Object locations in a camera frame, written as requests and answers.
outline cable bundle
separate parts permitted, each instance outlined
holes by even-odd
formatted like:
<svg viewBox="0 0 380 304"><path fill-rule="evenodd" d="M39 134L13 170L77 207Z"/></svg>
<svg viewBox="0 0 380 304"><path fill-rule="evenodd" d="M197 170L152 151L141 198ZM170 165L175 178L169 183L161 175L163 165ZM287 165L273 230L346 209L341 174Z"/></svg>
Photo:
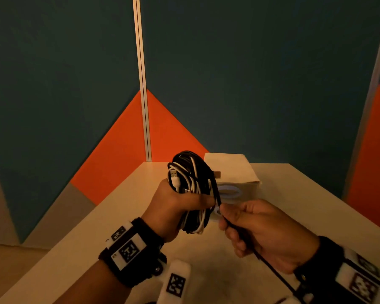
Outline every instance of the cable bundle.
<svg viewBox="0 0 380 304"><path fill-rule="evenodd" d="M176 192L210 195L212 190L216 203L218 206L221 204L214 173L200 156L184 151L174 156L167 167L169 184ZM202 234L213 210L214 207L186 212L182 216L180 229L187 233Z"/></svg>

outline metal strip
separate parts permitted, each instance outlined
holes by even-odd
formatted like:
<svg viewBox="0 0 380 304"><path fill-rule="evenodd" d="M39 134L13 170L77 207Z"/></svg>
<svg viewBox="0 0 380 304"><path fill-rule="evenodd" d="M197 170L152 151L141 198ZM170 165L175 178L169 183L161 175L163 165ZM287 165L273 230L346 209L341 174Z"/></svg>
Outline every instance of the metal strip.
<svg viewBox="0 0 380 304"><path fill-rule="evenodd" d="M141 22L141 7L139 0L132 0L134 6L134 22L135 22L135 38L137 40L137 58L139 83L141 89L141 106L142 106L142 123L143 135L145 138L145 155L148 162L152 161L151 153L151 137L149 134L149 115L148 115L148 96L146 92L145 79L145 62L143 56L143 40L142 40L142 22Z"/></svg>
<svg viewBox="0 0 380 304"><path fill-rule="evenodd" d="M370 111L373 105L373 99L376 94L377 86L380 81L380 45L377 52L375 67L373 68L372 78L370 80L369 91L366 96L365 106L363 108L362 118L360 120L359 129L357 131L355 145L353 147L352 158L350 159L349 170L346 175L345 187L342 193L342 200L346 201L350 189L350 183L352 182L353 174L355 173L355 167L357 158L359 156L360 147L362 145L363 137L366 132L367 123L370 117Z"/></svg>

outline table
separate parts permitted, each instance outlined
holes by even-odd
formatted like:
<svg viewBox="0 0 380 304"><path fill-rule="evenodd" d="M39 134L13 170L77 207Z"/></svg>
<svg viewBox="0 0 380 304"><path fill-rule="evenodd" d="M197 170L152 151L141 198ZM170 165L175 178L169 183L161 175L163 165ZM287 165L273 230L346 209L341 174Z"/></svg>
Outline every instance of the table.
<svg viewBox="0 0 380 304"><path fill-rule="evenodd" d="M262 181L259 197L271 201L317 234L356 250L380 267L380 228L289 164L252 164ZM50 304L96 260L105 239L122 222L140 216L166 163L142 163L100 205L50 250L1 299L0 304ZM249 256L239 259L217 223L203 235L180 232L162 252L192 265L186 303L273 304L289 291L263 265ZM286 279L296 287L294 276ZM150 279L136 286L127 300L144 304L157 299L161 283Z"/></svg>

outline person's right hand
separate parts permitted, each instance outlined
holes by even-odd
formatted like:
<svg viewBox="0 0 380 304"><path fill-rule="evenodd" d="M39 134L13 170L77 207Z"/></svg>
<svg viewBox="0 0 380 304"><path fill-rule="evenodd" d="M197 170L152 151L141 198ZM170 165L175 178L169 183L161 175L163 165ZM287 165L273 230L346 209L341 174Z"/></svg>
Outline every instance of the person's right hand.
<svg viewBox="0 0 380 304"><path fill-rule="evenodd" d="M220 212L229 222L247 229L259 254L283 273L293 273L319 248L317 235L264 199L238 205L223 203ZM238 232L229 227L223 218L219 228L232 241L238 257L252 253L246 248L245 242L239 239Z"/></svg>

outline box lid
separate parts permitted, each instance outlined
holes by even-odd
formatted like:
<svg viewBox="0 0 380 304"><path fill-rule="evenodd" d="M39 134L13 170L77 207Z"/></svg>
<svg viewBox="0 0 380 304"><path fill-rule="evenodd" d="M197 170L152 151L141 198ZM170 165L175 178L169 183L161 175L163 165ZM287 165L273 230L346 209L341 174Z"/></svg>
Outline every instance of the box lid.
<svg viewBox="0 0 380 304"><path fill-rule="evenodd" d="M207 152L204 155L204 161L213 171L221 172L221 177L217 179L217 182L260 182L243 154Z"/></svg>

